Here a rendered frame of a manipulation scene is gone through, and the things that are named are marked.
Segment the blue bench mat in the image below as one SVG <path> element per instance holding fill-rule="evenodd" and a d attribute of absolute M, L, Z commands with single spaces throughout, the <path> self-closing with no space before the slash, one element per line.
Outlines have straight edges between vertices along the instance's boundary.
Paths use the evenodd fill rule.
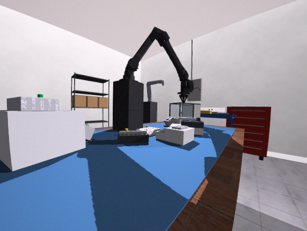
<path fill-rule="evenodd" d="M 0 160 L 0 231 L 167 231 L 235 128 L 179 145 L 118 144 L 95 130 L 86 148 L 12 171 Z"/>

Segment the white tube rack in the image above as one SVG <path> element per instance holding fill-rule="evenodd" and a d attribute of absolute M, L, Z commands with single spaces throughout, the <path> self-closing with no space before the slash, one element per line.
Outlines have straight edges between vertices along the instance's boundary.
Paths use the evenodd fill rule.
<path fill-rule="evenodd" d="M 146 128 L 136 129 L 136 131 L 143 131 L 143 130 L 146 130 Z M 161 130 L 160 128 L 148 127 L 148 130 L 146 131 L 149 136 L 153 136 L 156 134 L 156 131 L 160 130 Z"/>

